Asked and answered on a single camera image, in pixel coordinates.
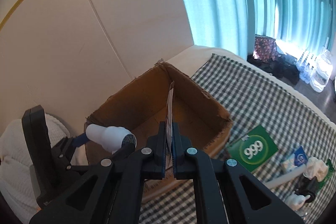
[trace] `black object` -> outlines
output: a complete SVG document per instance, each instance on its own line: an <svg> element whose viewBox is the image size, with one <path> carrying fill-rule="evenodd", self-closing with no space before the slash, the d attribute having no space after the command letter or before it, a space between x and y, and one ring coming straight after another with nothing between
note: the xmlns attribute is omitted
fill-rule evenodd
<svg viewBox="0 0 336 224"><path fill-rule="evenodd" d="M22 224L22 222L13 213L12 209L6 203L6 200L0 193L0 220L1 223Z"/></svg>
<svg viewBox="0 0 336 224"><path fill-rule="evenodd" d="M333 86L335 86L335 79L334 80L332 80L332 83L333 83ZM334 92L336 92L336 89L334 89ZM336 95L334 96L334 102L336 102Z"/></svg>
<svg viewBox="0 0 336 224"><path fill-rule="evenodd" d="M148 138L145 148L134 152L133 144L125 145L110 158L78 171L80 178L55 197L54 189L70 183L65 181L68 176L64 173L76 168L58 168L61 163L57 159L61 153L61 159L73 154L73 146L68 143L70 139L64 138L50 148L41 106L26 111L22 121L25 121L24 134L39 184L52 192L39 196L40 202L45 200L47 205L33 216L30 224L138 223L144 180L164 177L164 122L160 122L158 134ZM177 123L173 123L172 155L174 177L194 181L198 224L303 223L238 162L214 160L193 148L190 140L179 134ZM41 170L46 164L54 169Z"/></svg>
<svg viewBox="0 0 336 224"><path fill-rule="evenodd" d="M314 177L312 180L310 180L309 178L306 178L304 175L301 175L295 186L296 195L303 195L303 196L310 195L310 198L306 200L306 203L311 203L315 200L318 190L319 190L319 182L317 180L317 177Z"/></svg>
<svg viewBox="0 0 336 224"><path fill-rule="evenodd" d="M325 210L322 212L320 217L316 220L314 224L330 224L334 223L336 219L336 195L333 195L330 203L325 208Z"/></svg>
<svg viewBox="0 0 336 224"><path fill-rule="evenodd" d="M299 71L292 63L295 61L295 57L288 56L288 54L279 54L277 60L268 60L263 62L259 59L255 59L252 54L247 56L247 62L260 68L266 73L271 73L278 79L282 77L287 78L294 85L299 81Z"/></svg>

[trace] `white plastic bottle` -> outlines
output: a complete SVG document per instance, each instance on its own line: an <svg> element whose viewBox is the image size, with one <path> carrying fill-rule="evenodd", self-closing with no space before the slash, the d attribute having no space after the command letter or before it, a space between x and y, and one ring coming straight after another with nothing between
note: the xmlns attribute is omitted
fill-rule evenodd
<svg viewBox="0 0 336 224"><path fill-rule="evenodd" d="M116 152L125 143L133 143L137 146L137 139L126 128L123 127L102 127L90 124L86 128L86 136L89 140L100 144L110 153Z"/></svg>
<svg viewBox="0 0 336 224"><path fill-rule="evenodd" d="M310 86L316 92L322 92L329 81L331 72L333 71L331 57L331 53L329 51L325 51L316 59L315 70L310 79Z"/></svg>
<svg viewBox="0 0 336 224"><path fill-rule="evenodd" d="M306 66L307 66L307 60L308 60L308 57L309 57L309 52L308 51L305 51L304 53L307 53L307 56L306 58L304 59L304 61L300 64L300 66L298 67L298 70L299 72L304 72Z"/></svg>

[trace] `plastic bottle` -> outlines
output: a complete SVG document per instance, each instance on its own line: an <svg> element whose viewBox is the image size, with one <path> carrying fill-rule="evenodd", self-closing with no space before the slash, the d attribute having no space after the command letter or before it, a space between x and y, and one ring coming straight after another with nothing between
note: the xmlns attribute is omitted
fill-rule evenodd
<svg viewBox="0 0 336 224"><path fill-rule="evenodd" d="M310 65L312 65L312 66L314 65L314 63L315 63L315 62L314 62L314 54L311 55L311 59L310 59L310 62L309 62L309 63L310 63Z"/></svg>
<svg viewBox="0 0 336 224"><path fill-rule="evenodd" d="M306 84L309 84L309 79L310 79L310 63L306 65L304 70L300 72L299 74L300 79L304 81Z"/></svg>
<svg viewBox="0 0 336 224"><path fill-rule="evenodd" d="M314 66L311 66L311 68L309 69L309 75L308 75L308 80L310 82L310 79L312 78L314 73Z"/></svg>
<svg viewBox="0 0 336 224"><path fill-rule="evenodd" d="M100 144L110 153L116 152L128 142L137 146L135 136L123 127L102 127L96 124L90 124L86 128L86 136L89 140Z"/></svg>
<svg viewBox="0 0 336 224"><path fill-rule="evenodd" d="M300 59L299 59L298 61L296 61L295 66L296 66L297 69L299 69L299 67L301 66L301 64L302 64L302 62L303 62L303 57L305 56L305 52L306 52L306 51L304 51L304 52L302 53Z"/></svg>
<svg viewBox="0 0 336 224"><path fill-rule="evenodd" d="M322 90L328 83L331 72L333 71L331 57L331 53L329 51L325 51L320 54L316 59L316 67L310 79L310 86L316 92L322 92Z"/></svg>
<svg viewBox="0 0 336 224"><path fill-rule="evenodd" d="M299 66L298 70L299 72L303 72L307 66L307 59L308 59L308 56L309 56L309 52L306 56L306 58L304 59L304 61L301 63L301 65Z"/></svg>

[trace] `bed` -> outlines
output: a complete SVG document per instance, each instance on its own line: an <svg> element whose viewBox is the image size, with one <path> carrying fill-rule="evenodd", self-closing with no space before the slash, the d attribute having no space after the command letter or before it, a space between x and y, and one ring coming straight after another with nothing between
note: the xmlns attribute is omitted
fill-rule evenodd
<svg viewBox="0 0 336 224"><path fill-rule="evenodd" d="M279 163L282 157L291 151L293 145L298 144L296 140L290 141L290 138L296 135L300 135L299 144L303 145L308 155L315 155L316 157L327 156L331 158L333 164L335 163L336 152L333 152L335 150L333 147L336 145L336 125L312 102L292 87L247 63L233 53L219 48L193 45L167 62L192 77L193 80L228 109L233 121L236 123L231 130L230 141L239 138L256 124L262 124L268 130L278 145L279 153L263 165L263 168L254 172L254 175L261 181L267 181L280 174ZM232 70L236 71L230 75L228 72ZM247 84L249 79L256 84L249 87ZM247 92L241 91L245 86L248 87ZM267 104L272 105L273 111L265 110L262 107L256 108L257 111L254 111L251 106L255 102L252 101L251 92L255 94L255 97L259 96L261 102L264 100ZM272 104L272 97L267 97L269 93L280 94L282 102L285 103ZM293 110L297 108L300 111L287 111L288 107ZM290 111L293 111L292 114L296 120L291 120L288 114L285 114ZM279 115L284 115L284 118L277 119ZM305 126L300 132L294 130L297 126L303 126L303 121L308 118L311 120L310 127ZM321 133L323 138L320 138L319 134L311 134L310 132ZM284 200L293 188L293 184L294 182L290 182L273 191L279 198ZM313 207L310 208L311 216L307 223L314 223L318 219L330 202L335 190L336 180L335 176L333 176L325 188L321 190L318 200L312 203L311 206ZM145 203L141 209L139 222L195 223L196 211L192 183L186 182L168 193L164 193L160 197Z"/></svg>

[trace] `green packaging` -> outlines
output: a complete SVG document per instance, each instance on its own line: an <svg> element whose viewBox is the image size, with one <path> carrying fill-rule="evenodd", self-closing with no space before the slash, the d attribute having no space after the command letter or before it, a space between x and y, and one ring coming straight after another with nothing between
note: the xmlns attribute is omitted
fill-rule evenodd
<svg viewBox="0 0 336 224"><path fill-rule="evenodd" d="M261 125L227 148L231 157L252 172L272 157L278 147Z"/></svg>

